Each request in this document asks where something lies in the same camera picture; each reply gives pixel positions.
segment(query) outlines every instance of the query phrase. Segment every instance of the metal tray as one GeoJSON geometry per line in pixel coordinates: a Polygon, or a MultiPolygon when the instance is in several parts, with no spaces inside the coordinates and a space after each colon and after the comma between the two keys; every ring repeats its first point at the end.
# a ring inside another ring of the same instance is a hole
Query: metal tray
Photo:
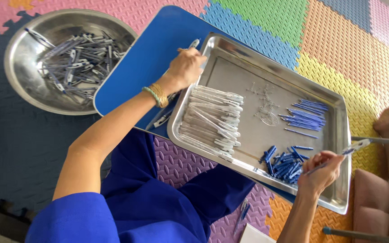
{"type": "MultiPolygon", "coordinates": [[[[238,132],[241,133],[238,141],[242,145],[234,147],[234,161],[231,163],[179,138],[178,130],[192,85],[181,93],[167,127],[170,140],[177,146],[234,169],[251,179],[296,195],[298,190],[296,185],[269,176],[265,163],[258,163],[264,151],[272,145],[277,146],[278,152],[286,151],[287,146],[311,146],[315,148],[314,151],[304,151],[302,154],[312,156],[321,150],[341,152],[351,144],[346,106],[339,94],[219,34],[210,34],[204,41],[201,52],[208,59],[195,85],[230,91],[246,97],[238,126],[238,132]],[[286,108],[294,108],[291,104],[298,102],[300,98],[326,103],[329,107],[329,111],[325,113],[326,126],[321,132],[316,132],[287,126],[281,119],[276,126],[264,124],[260,118],[254,117],[257,108],[262,104],[260,96],[246,91],[253,82],[255,88],[264,87],[265,84],[274,87],[270,97],[280,106],[274,111],[277,116],[288,114],[286,108]],[[319,139],[295,134],[284,128],[313,134],[319,139]]],[[[345,214],[348,209],[351,180],[350,157],[342,163],[340,172],[340,177],[322,193],[318,204],[339,214],[345,214]]]]}

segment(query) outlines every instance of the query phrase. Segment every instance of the woman's right hand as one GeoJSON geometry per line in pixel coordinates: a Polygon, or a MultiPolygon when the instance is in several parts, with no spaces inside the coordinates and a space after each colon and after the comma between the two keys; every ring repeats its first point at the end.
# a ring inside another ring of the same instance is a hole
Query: woman's right hand
{"type": "Polygon", "coordinates": [[[185,89],[196,82],[203,71],[200,66],[206,59],[207,57],[202,56],[196,48],[181,50],[179,55],[170,63],[169,70],[156,84],[160,85],[167,96],[185,89]]]}
{"type": "Polygon", "coordinates": [[[340,165],[344,160],[343,155],[337,155],[331,151],[322,151],[303,164],[303,174],[298,179],[298,190],[303,194],[321,195],[325,188],[331,185],[340,175],[340,165]],[[323,163],[327,165],[311,174],[307,172],[323,163]]]}

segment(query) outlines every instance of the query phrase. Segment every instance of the blue dress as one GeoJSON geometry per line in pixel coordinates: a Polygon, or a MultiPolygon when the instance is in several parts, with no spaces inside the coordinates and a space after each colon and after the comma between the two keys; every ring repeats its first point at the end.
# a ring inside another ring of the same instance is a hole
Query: blue dress
{"type": "Polygon", "coordinates": [[[175,189],[157,180],[153,141],[132,129],[112,152],[101,194],[53,201],[25,242],[206,243],[210,225],[232,213],[255,183],[219,164],[175,189]]]}

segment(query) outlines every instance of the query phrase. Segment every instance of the gold bracelet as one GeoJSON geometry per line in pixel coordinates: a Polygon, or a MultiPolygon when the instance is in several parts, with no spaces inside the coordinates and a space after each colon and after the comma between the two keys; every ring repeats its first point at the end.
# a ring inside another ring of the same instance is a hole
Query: gold bracelet
{"type": "Polygon", "coordinates": [[[167,96],[160,85],[153,83],[149,86],[149,88],[157,95],[160,100],[159,107],[164,108],[169,104],[167,96]]]}

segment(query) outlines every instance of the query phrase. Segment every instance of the stainless steel bowl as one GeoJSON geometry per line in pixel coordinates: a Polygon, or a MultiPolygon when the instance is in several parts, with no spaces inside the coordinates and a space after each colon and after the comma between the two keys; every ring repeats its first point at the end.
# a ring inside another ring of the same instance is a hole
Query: stainless steel bowl
{"type": "Polygon", "coordinates": [[[124,22],[108,14],[86,9],[64,9],[37,17],[22,27],[10,40],[4,57],[4,70],[13,89],[24,100],[48,112],[63,115],[94,114],[90,102],[80,105],[56,89],[41,77],[37,70],[38,61],[49,51],[24,29],[37,31],[54,45],[60,44],[72,35],[106,31],[117,45],[129,47],[137,37],[124,22]]]}

